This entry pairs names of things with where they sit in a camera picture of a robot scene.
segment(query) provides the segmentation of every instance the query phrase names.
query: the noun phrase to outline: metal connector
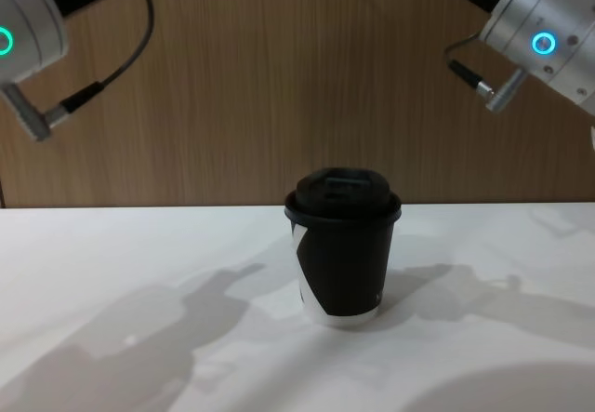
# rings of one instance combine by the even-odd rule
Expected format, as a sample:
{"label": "metal connector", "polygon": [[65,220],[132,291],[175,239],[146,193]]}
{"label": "metal connector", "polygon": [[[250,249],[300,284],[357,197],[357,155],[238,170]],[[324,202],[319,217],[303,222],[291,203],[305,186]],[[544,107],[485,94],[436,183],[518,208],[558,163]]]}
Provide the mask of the metal connector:
{"label": "metal connector", "polygon": [[528,75],[527,71],[522,68],[515,71],[508,82],[496,92],[490,101],[487,102],[487,109],[493,113],[500,113],[504,110],[510,101],[514,99],[514,96],[516,96],[517,91]]}
{"label": "metal connector", "polygon": [[475,92],[488,101],[492,100],[492,98],[494,97],[494,89],[491,86],[489,86],[487,82],[484,81],[481,81],[477,85]]}
{"label": "metal connector", "polygon": [[44,117],[49,127],[54,129],[64,121],[67,121],[71,117],[71,114],[62,105],[56,105],[51,110],[48,110]]}

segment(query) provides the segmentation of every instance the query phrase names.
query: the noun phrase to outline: black cable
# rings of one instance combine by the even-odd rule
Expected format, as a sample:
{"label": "black cable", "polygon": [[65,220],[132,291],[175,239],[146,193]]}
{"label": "black cable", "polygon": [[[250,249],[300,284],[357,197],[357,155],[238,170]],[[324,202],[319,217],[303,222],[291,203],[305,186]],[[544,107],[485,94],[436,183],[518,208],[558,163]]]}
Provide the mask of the black cable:
{"label": "black cable", "polygon": [[480,38],[480,33],[475,33],[474,35],[471,35],[464,40],[460,40],[456,43],[453,43],[451,46],[447,47],[444,50],[444,59],[446,60],[446,65],[448,66],[448,69],[450,69],[453,73],[455,73],[459,78],[461,78],[467,85],[469,85],[473,89],[477,89],[479,84],[483,81],[483,77],[470,70],[460,61],[452,60],[450,58],[450,54],[454,50],[468,45],[469,43],[474,42],[478,38]]}
{"label": "black cable", "polygon": [[120,68],[114,71],[110,76],[104,79],[101,83],[103,86],[107,86],[120,77],[123,73],[126,72],[128,68],[132,66],[132,64],[137,61],[140,55],[143,53],[149,42],[151,41],[152,33],[155,29],[155,7],[152,0],[145,0],[147,3],[147,29],[145,34],[142,36],[137,49],[132,53],[130,58],[125,61]]}
{"label": "black cable", "polygon": [[95,98],[101,91],[103,91],[108,85],[112,84],[118,77],[128,70],[132,64],[137,61],[140,55],[144,52],[145,48],[149,44],[152,33],[155,29],[155,8],[152,0],[145,0],[147,4],[147,29],[145,34],[142,36],[139,45],[134,50],[132,55],[125,61],[122,66],[110,74],[107,78],[100,82],[94,82],[89,86],[86,86],[82,90],[73,94],[69,98],[63,100],[59,105],[67,113],[73,113],[74,111],[81,108],[83,105],[88,103],[90,100]]}

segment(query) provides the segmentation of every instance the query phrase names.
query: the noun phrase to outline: teal led ring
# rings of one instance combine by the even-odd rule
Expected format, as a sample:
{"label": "teal led ring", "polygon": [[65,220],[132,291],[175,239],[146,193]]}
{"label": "teal led ring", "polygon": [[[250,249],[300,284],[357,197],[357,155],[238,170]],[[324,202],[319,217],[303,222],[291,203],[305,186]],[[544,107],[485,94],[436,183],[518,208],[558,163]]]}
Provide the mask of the teal led ring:
{"label": "teal led ring", "polygon": [[551,33],[538,33],[533,37],[533,51],[540,56],[548,56],[556,50],[556,37]]}
{"label": "teal led ring", "polygon": [[12,47],[14,46],[14,38],[12,38],[12,33],[5,27],[0,26],[0,37],[4,37],[7,40],[7,47],[4,49],[0,49],[0,56],[5,56],[10,51],[12,51]]}

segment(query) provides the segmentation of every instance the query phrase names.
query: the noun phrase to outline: black paper cup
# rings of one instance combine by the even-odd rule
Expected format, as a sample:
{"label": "black paper cup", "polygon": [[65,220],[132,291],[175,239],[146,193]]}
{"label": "black paper cup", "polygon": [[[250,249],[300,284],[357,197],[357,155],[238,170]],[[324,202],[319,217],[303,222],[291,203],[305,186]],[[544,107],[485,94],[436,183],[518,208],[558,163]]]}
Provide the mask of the black paper cup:
{"label": "black paper cup", "polygon": [[371,170],[327,168],[285,200],[306,313],[327,326],[357,326],[376,316],[401,200]]}

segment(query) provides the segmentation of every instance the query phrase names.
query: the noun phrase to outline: wood grain panel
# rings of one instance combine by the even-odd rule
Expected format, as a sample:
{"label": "wood grain panel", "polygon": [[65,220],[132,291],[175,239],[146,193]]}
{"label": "wood grain panel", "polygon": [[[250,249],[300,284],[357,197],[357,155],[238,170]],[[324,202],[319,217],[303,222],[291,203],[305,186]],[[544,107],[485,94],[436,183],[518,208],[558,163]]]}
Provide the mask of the wood grain panel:
{"label": "wood grain panel", "polygon": [[[55,138],[0,108],[8,206],[281,203],[321,166],[372,167],[407,202],[595,199],[592,119],[532,80],[500,115],[443,65],[483,26],[464,0],[155,0],[140,62]],[[49,107],[126,58],[142,0],[69,20],[71,54],[22,87]],[[504,80],[487,47],[462,55]]]}

